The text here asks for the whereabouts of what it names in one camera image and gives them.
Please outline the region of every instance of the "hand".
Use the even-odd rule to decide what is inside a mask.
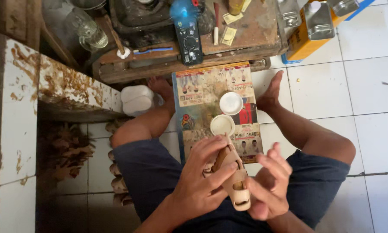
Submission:
[[[259,153],[256,158],[264,167],[255,179],[246,178],[246,187],[252,194],[248,213],[253,219],[264,221],[283,215],[289,210],[286,192],[292,167],[280,156],[279,143],[274,143],[267,156]]]
[[[226,140],[217,135],[211,139],[205,137],[191,148],[178,184],[174,192],[167,197],[174,206],[174,211],[184,221],[217,209],[228,196],[220,186],[236,171],[236,162],[221,167],[207,178],[202,175],[207,161],[212,156],[217,156],[218,151],[225,146]]]

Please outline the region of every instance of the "yellow box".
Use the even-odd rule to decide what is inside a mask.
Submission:
[[[348,13],[342,17],[336,16],[336,14],[331,9],[331,16],[333,27],[336,27],[338,24],[342,23],[345,19],[351,16],[352,13]],[[285,52],[285,57],[288,61],[296,61],[307,58],[322,45],[326,44],[331,39],[311,41],[308,38],[307,26],[305,13],[303,8],[300,9],[300,17],[302,18],[301,25],[293,32],[293,34],[287,40],[289,44],[289,49]]]

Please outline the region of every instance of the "white tile floor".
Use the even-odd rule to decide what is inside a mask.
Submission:
[[[382,84],[388,83],[388,1],[372,5],[339,25],[336,37],[304,62],[285,66],[276,56],[270,70],[252,74],[259,95],[284,70],[281,104],[347,137],[357,149],[349,177],[316,228],[320,233],[388,233],[388,85]],[[284,157],[296,150],[266,113],[259,112],[258,119],[264,151],[275,141],[281,142]],[[131,232],[139,225],[134,207],[112,206],[110,134],[104,124],[89,124],[88,131],[95,154],[75,180],[58,185],[60,199],[88,209],[77,221],[86,222],[89,232]],[[175,117],[160,141],[179,158]],[[261,166],[246,167],[255,175]]]

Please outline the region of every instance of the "digital multimeter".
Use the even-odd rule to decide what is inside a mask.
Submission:
[[[195,17],[186,17],[175,21],[176,37],[182,63],[192,66],[203,62],[203,50]]]

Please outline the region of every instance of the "wooden workbench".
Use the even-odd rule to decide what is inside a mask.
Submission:
[[[222,15],[228,12],[226,1],[219,3],[219,41],[227,24]],[[97,61],[93,62],[94,77],[108,84],[125,83],[136,79],[151,76],[167,75],[176,71],[192,68],[216,66],[240,61],[251,61],[253,66],[262,66],[259,61],[263,58],[283,54],[287,50],[287,40],[284,29],[278,25],[280,17],[276,0],[251,1],[243,18],[231,23],[229,27],[237,29],[231,46],[219,43],[213,45],[212,33],[201,36],[201,45],[205,54],[203,63],[195,66],[184,66],[179,60],[178,42],[172,41],[144,48],[145,51],[153,48],[172,47],[173,50],[157,51],[140,55],[129,55],[122,60],[116,56],[117,49],[108,51]],[[129,62],[146,61],[147,66],[131,68]]]

